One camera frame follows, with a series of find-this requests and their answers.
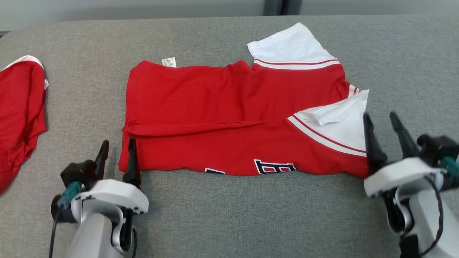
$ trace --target red and white jersey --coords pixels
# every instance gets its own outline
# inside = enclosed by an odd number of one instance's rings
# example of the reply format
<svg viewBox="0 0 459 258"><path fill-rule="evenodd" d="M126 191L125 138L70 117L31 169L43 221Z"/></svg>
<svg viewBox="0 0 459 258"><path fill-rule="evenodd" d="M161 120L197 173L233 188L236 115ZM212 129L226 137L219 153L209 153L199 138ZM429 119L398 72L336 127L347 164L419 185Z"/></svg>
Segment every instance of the red and white jersey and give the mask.
<svg viewBox="0 0 459 258"><path fill-rule="evenodd" d="M134 136L140 170L366 177L368 91L345 80L339 61L301 23L248 49L252 67L134 67L120 170Z"/></svg>
<svg viewBox="0 0 459 258"><path fill-rule="evenodd" d="M0 71L0 193L30 158L38 135L46 131L41 62L24 56Z"/></svg>

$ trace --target red fabric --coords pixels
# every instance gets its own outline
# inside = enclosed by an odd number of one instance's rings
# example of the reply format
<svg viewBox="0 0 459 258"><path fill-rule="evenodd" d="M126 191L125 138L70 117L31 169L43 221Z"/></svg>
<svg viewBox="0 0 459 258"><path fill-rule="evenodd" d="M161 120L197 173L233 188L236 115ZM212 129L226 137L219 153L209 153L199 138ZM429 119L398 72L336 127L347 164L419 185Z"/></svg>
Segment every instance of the red fabric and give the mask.
<svg viewBox="0 0 459 258"><path fill-rule="evenodd" d="M346 171L365 177L366 158L319 144L287 118L349 96L341 64L314 70L248 66L165 67L147 61L131 70L119 162L125 171L130 136L141 170L258 175L294 168L313 174Z"/></svg>
<svg viewBox="0 0 459 258"><path fill-rule="evenodd" d="M46 131L45 73L33 61L0 72L0 193L30 158L38 135Z"/></svg>

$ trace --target red stripe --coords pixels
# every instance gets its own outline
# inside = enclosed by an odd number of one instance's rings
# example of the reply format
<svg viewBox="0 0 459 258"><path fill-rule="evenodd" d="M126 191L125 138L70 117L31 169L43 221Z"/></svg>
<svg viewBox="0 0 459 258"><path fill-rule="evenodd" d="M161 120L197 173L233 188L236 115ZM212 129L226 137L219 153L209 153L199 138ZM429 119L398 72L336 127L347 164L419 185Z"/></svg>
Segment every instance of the red stripe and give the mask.
<svg viewBox="0 0 459 258"><path fill-rule="evenodd" d="M359 149L351 148L351 147L349 147L349 146L346 146L346 145L344 145L344 144L341 144L341 143L339 143L339 142L336 142L336 141L334 141L334 140L332 140L332 139L330 139L330 138L328 138L328 137L326 137L326 136L323 136L323 135L319 134L318 132L312 130L312 128L310 128L310 127L307 126L303 121L301 121L299 118L297 118L296 115L293 115L293 117L294 117L296 120L298 120L302 125L304 125L306 128L308 128L311 132L317 134L318 136L320 136L320 137L322 137L322 138L324 138L324 139L326 139L326 140L328 140L328 141L333 142L333 143L336 144L336 145L339 145L339 146L341 146L341 147L345 147L346 149L349 149L349 150L358 151L358 152L361 152L361 153L366 153L366 151L362 151L362 150L359 150Z"/></svg>
<svg viewBox="0 0 459 258"><path fill-rule="evenodd" d="M338 61L338 59L330 59L330 60L323 61L323 62L318 62L318 63L270 63L270 62L265 62L265 61L260 60L260 59L254 59L254 60L260 61L260 62L265 63L265 64L274 64L274 65L289 65L289 64L314 65L314 64L323 64L323 63L327 63L327 62L331 62L331 61Z"/></svg>

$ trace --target white care label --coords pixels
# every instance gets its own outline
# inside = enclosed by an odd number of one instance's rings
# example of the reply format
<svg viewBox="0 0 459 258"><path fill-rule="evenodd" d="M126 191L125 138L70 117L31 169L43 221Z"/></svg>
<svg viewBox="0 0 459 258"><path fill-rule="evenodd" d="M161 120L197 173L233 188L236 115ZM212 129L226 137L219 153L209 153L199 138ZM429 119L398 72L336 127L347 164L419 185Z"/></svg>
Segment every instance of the white care label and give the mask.
<svg viewBox="0 0 459 258"><path fill-rule="evenodd" d="M177 67L177 64L175 64L175 57L163 59L162 65L167 67Z"/></svg>

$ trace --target gray table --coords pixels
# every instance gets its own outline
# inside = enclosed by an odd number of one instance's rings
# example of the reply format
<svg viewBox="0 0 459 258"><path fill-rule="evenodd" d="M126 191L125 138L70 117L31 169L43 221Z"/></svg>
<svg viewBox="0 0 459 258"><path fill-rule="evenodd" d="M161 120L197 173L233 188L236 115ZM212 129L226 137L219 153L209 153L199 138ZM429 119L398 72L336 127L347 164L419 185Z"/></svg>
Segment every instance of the gray table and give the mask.
<svg viewBox="0 0 459 258"><path fill-rule="evenodd" d="M401 156L389 126L395 110L413 136L459 140L459 20L431 16L244 17L66 22L0 39L0 67L23 55L40 59L50 86L49 130L0 196L0 257L43 258L50 202L64 190L59 173L95 158L111 143L106 178L117 162L129 70L142 60L176 57L179 67L252 63L246 43L297 22L340 59L349 81L370 89L368 111L390 158ZM397 257L397 237L382 200L346 174L287 172L234 177L180 171L143 173L150 211L137 216L139 258ZM443 194L459 217L459 192ZM77 227L57 228L63 257Z"/></svg>

